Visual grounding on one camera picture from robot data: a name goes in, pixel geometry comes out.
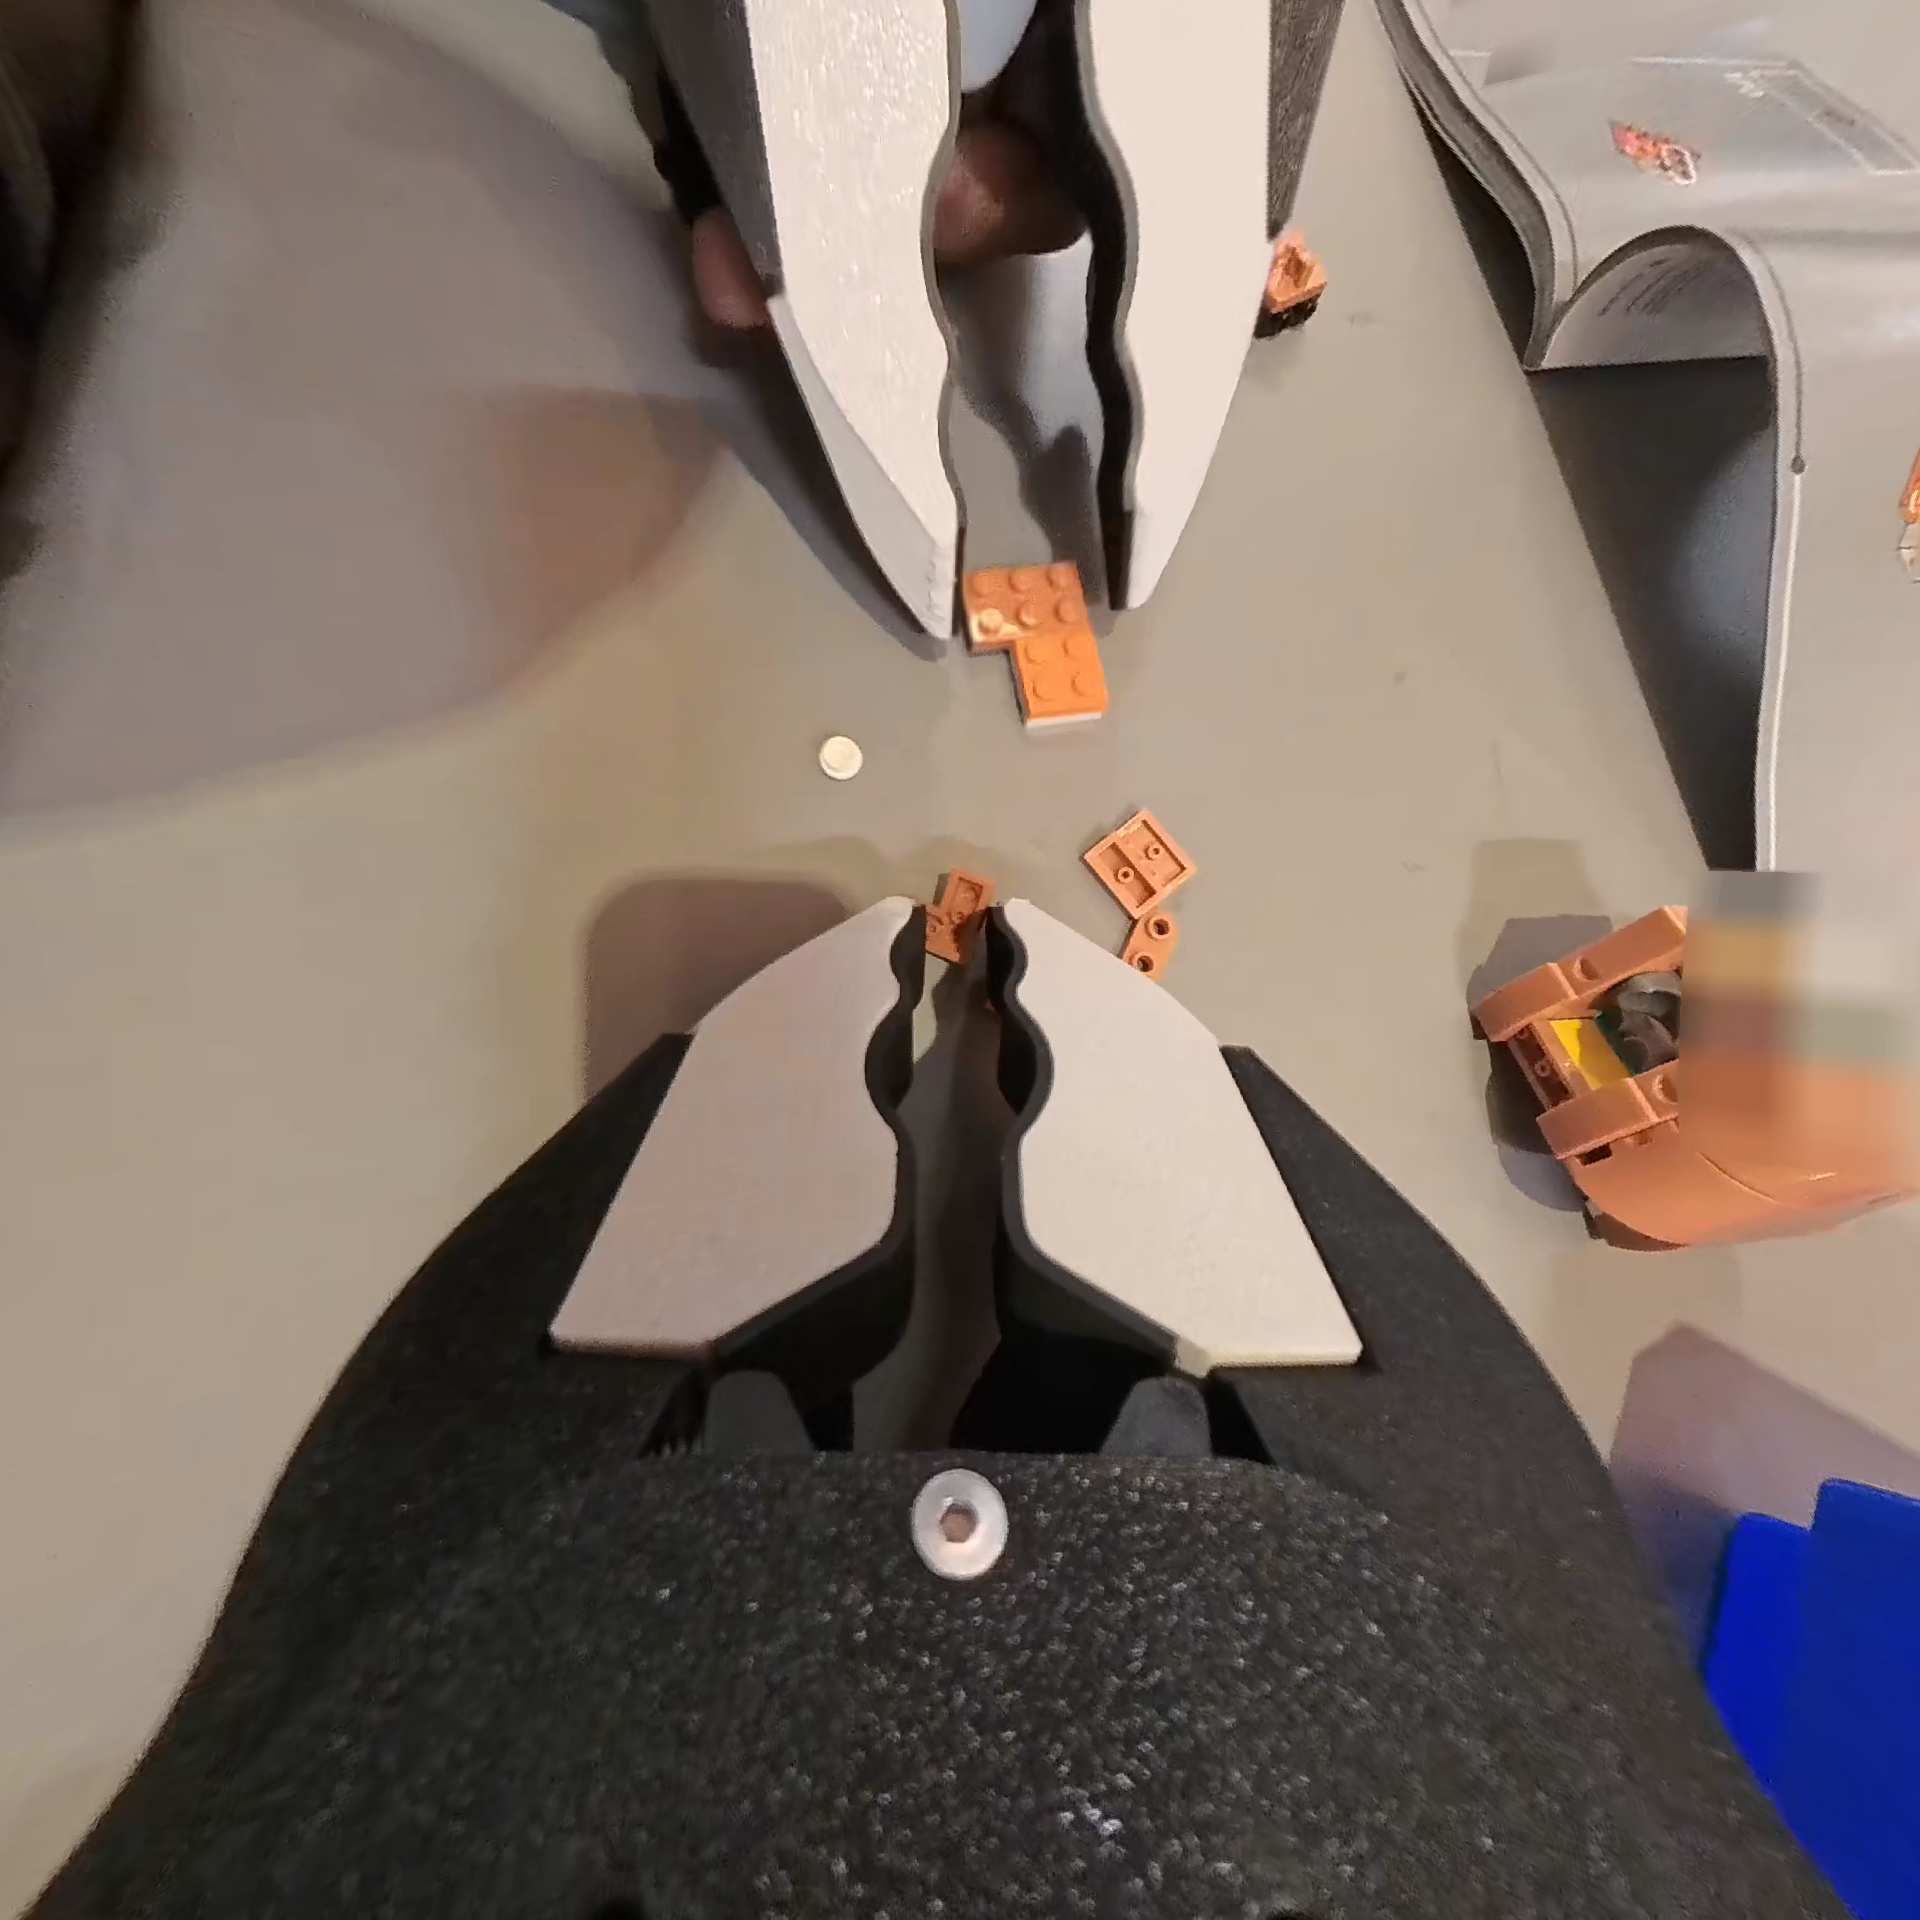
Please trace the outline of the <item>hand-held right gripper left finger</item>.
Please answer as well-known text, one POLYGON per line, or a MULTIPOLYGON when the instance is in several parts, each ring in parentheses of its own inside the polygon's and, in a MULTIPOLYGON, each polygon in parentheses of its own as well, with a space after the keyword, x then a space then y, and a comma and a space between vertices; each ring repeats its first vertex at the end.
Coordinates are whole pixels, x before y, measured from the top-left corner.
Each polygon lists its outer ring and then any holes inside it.
POLYGON ((558 1349, 876 1363, 912 1304, 926 911, 883 898, 694 1026, 549 1327, 558 1349))

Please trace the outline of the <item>person's left hand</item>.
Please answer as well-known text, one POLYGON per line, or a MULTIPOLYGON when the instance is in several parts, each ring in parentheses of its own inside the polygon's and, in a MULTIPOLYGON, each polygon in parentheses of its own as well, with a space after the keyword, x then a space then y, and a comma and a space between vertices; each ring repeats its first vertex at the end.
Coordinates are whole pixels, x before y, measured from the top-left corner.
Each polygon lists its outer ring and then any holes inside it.
MULTIPOLYGON (((769 301, 755 261, 728 212, 713 165, 682 98, 661 84, 654 164, 688 232, 688 272, 707 322, 766 327, 769 301)), ((1039 83, 1020 62, 962 100, 949 170, 933 204, 933 254, 941 267, 1067 249, 1084 217, 1044 128, 1039 83)))

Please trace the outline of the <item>grey instruction booklet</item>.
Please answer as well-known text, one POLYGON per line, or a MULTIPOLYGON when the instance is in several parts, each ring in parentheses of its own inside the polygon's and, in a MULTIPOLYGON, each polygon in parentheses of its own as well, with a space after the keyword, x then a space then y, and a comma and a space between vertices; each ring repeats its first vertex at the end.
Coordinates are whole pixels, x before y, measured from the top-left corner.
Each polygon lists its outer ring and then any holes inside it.
POLYGON ((1916 128, 1772 5, 1379 5, 1715 867, 1916 876, 1916 128))

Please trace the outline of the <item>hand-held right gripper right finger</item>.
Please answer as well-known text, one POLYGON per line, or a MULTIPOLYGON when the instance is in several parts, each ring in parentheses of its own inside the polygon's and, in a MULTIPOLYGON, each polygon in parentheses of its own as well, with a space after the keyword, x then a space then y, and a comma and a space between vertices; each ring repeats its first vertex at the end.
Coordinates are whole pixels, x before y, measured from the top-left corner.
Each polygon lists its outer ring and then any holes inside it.
POLYGON ((1146 1370, 1355 1365, 1357 1324, 1213 1031, 1024 898, 989 911, 985 947, 1013 1113, 1005 1337, 1146 1370))

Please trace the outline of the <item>orange toy brick model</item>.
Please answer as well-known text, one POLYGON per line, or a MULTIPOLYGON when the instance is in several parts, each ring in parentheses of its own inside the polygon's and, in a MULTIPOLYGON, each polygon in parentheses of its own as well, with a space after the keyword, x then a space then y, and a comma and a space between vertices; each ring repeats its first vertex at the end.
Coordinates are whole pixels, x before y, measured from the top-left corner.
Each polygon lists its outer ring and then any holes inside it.
POLYGON ((1717 872, 1472 1002, 1596 1230, 1660 1249, 1916 1200, 1916 932, 1717 872))

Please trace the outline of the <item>orange flat square plate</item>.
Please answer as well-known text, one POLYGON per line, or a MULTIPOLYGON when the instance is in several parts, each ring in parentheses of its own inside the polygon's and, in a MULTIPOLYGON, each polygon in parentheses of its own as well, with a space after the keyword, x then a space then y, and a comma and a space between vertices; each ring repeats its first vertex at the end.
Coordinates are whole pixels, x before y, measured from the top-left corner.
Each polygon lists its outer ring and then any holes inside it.
POLYGON ((1131 921, 1159 911, 1196 876, 1193 859, 1146 806, 1096 838, 1082 860, 1131 921))

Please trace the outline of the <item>blue plastic bin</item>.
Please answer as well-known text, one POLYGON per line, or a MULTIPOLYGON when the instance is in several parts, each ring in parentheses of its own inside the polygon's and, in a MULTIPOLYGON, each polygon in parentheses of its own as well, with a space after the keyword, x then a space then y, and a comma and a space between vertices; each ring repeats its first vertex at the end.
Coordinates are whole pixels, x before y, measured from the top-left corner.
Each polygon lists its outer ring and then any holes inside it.
POLYGON ((1788 1831, 1862 1916, 1917 1914, 1917 1500, 1826 1480, 1728 1536, 1700 1674, 1788 1831))

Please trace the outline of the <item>orange corner plate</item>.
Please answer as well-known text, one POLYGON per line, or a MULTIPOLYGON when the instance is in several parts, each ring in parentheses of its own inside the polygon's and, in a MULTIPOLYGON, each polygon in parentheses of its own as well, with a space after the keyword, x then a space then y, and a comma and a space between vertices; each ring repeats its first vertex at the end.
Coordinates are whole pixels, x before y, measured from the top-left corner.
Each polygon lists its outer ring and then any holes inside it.
POLYGON ((959 579, 962 634, 974 654, 1088 628, 1088 597, 1072 560, 970 571, 959 579))

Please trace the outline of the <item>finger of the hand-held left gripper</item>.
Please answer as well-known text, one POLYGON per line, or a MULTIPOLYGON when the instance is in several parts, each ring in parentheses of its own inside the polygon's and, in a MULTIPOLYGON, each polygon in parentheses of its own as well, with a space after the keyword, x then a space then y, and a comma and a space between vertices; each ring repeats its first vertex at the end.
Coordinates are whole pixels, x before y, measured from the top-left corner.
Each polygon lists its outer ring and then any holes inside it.
POLYGON ((902 609, 954 626, 963 510, 933 203, 959 127, 944 1, 744 7, 771 184, 773 329, 862 542, 902 609))
POLYGON ((1073 5, 1088 138, 1096 498, 1116 609, 1171 560, 1233 409, 1271 238, 1271 5, 1073 5))

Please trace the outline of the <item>small orange black brick assembly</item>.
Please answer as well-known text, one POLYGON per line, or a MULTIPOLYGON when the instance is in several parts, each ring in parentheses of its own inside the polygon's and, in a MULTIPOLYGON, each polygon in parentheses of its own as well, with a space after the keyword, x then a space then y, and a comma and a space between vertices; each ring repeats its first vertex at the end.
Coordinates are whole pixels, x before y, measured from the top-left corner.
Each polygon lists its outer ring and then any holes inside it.
POLYGON ((1328 283, 1322 261, 1306 246, 1298 232, 1277 237, 1254 339, 1273 339, 1307 325, 1324 298, 1328 283))

